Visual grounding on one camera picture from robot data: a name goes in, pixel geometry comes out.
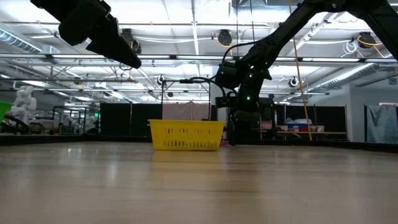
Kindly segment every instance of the cable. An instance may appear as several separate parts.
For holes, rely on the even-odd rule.
[[[190,81],[193,81],[194,83],[213,83],[214,85],[218,86],[218,88],[221,89],[221,91],[223,92],[223,97],[226,97],[226,93],[223,87],[219,86],[216,82],[214,82],[212,79],[210,78],[205,78],[205,77],[192,77],[189,79]],[[195,82],[194,80],[204,80],[202,82]]]
[[[236,44],[236,45],[234,45],[234,46],[231,46],[231,47],[225,52],[224,57],[223,57],[223,60],[222,60],[221,63],[224,63],[225,58],[226,58],[226,56],[228,55],[228,52],[229,52],[230,50],[234,49],[235,47],[242,47],[242,46],[246,46],[246,45],[252,45],[252,44],[255,44],[255,43],[256,43],[256,42],[248,42],[248,43]]]
[[[370,44],[370,43],[363,42],[363,41],[361,40],[361,37],[362,37],[362,36],[359,36],[359,37],[357,38],[357,40],[358,40],[359,43],[366,44],[366,45],[369,45],[369,46],[380,46],[380,45],[383,45],[383,43]]]
[[[290,10],[290,14],[291,14],[292,13],[292,0],[289,0],[289,10]],[[296,38],[295,37],[293,37],[293,44],[294,44],[294,54],[295,54],[295,58],[296,58],[298,83],[300,84],[301,97],[303,98],[303,104],[304,104],[305,119],[307,120],[308,134],[310,136],[310,141],[312,141],[312,133],[311,133],[311,127],[310,127],[310,122],[309,122],[309,118],[308,118],[308,111],[307,111],[307,102],[305,101],[305,95],[304,95],[304,91],[303,91],[303,84],[301,82],[300,67],[299,67],[299,57],[297,56],[297,46],[296,46]]]
[[[374,49],[376,49],[376,51],[379,53],[379,55],[380,55],[382,58],[385,58],[385,56],[380,52],[379,49],[377,49],[376,46],[373,46],[373,47],[374,47]]]

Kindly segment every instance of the yellow cable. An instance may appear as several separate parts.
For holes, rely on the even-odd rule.
[[[376,46],[373,46],[375,49],[376,49],[376,51],[379,53],[379,55],[382,57],[382,58],[385,58],[385,56],[380,52],[380,50],[379,49],[377,49],[377,47]]]
[[[361,37],[362,37],[362,36],[359,36],[359,37],[357,38],[357,40],[358,40],[359,43],[366,44],[366,45],[369,45],[369,46],[380,46],[380,45],[383,45],[383,43],[370,44],[370,43],[363,42],[362,40],[360,40]]]
[[[292,13],[292,0],[289,0],[289,10],[290,10],[290,14],[291,14]],[[312,132],[311,132],[311,127],[310,127],[310,122],[309,122],[310,120],[308,118],[308,111],[307,111],[307,101],[304,96],[303,84],[301,82],[299,57],[297,56],[297,46],[296,46],[296,38],[295,37],[293,37],[293,45],[294,45],[294,54],[295,54],[295,58],[296,58],[298,82],[300,83],[301,97],[303,98],[303,103],[304,103],[305,119],[307,120],[308,134],[310,136],[310,141],[312,141]]]

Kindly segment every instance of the pole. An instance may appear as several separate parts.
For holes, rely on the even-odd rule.
[[[85,117],[83,120],[83,134],[86,133],[86,116],[87,116],[87,108],[85,108]]]

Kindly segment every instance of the fluorescent light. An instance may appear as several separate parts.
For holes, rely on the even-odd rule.
[[[169,55],[138,55],[139,59],[170,59]]]
[[[104,59],[102,55],[52,55],[53,58],[89,58],[89,59]]]
[[[303,58],[303,62],[358,62],[359,58]]]
[[[277,57],[276,61],[280,61],[280,62],[293,62],[296,59],[293,57]]]
[[[1,58],[46,58],[44,54],[1,54]]]
[[[62,93],[62,92],[59,92],[59,91],[54,91],[54,93],[56,93],[56,94],[58,94],[58,95],[61,95],[61,96],[69,97],[68,94],[65,94],[65,93]]]
[[[93,100],[89,97],[84,97],[84,96],[78,96],[78,97],[76,97],[76,99],[82,100],[82,101],[92,101]]]
[[[370,58],[366,59],[365,62],[374,62],[374,63],[396,63],[397,60],[393,58]]]
[[[304,93],[304,95],[328,95],[329,93]]]
[[[182,60],[222,60],[223,56],[195,56],[195,55],[181,55],[177,59]]]
[[[79,91],[78,89],[49,89],[50,91]]]
[[[44,82],[38,82],[38,81],[22,81],[22,82],[40,87],[47,86],[47,84],[45,84]]]

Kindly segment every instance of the ceiling light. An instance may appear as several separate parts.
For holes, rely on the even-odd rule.
[[[358,62],[359,58],[303,58],[303,62]]]
[[[1,54],[1,58],[46,58],[44,54]]]
[[[76,97],[76,99],[82,100],[82,101],[92,101],[93,100],[89,97],[84,97],[84,96],[78,96],[78,97]]]
[[[169,55],[138,55],[139,59],[170,59]]]
[[[297,84],[299,84],[299,81],[297,80],[296,77],[293,77],[292,79],[289,80],[289,86],[290,86],[291,88],[296,87]]]
[[[44,82],[38,82],[38,81],[22,81],[22,82],[40,87],[47,86],[47,84],[45,84]]]
[[[296,59],[295,58],[293,58],[293,57],[278,57],[278,58],[276,58],[276,61],[278,62],[293,62],[293,61],[295,61]]]
[[[393,58],[370,58],[366,59],[365,62],[375,62],[375,63],[396,63],[397,60]]]
[[[177,59],[182,59],[182,60],[222,60],[223,56],[179,55],[179,56],[177,56]]]
[[[58,95],[61,95],[61,96],[69,97],[68,94],[65,94],[65,93],[62,93],[62,92],[59,92],[59,91],[54,91],[54,93],[56,93],[56,94],[58,94]]]
[[[89,58],[89,59],[104,59],[102,55],[52,55],[53,58]]]

